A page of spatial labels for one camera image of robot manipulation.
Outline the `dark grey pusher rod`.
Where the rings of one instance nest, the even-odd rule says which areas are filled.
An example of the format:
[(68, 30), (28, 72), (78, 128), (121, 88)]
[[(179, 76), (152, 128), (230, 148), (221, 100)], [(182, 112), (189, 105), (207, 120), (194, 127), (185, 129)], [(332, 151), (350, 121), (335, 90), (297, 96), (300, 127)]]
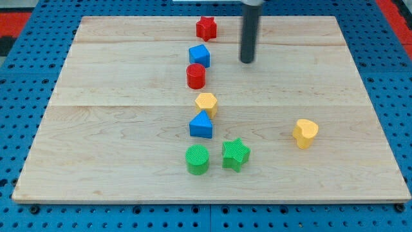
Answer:
[(255, 58), (260, 15), (261, 3), (243, 3), (239, 59), (245, 64)]

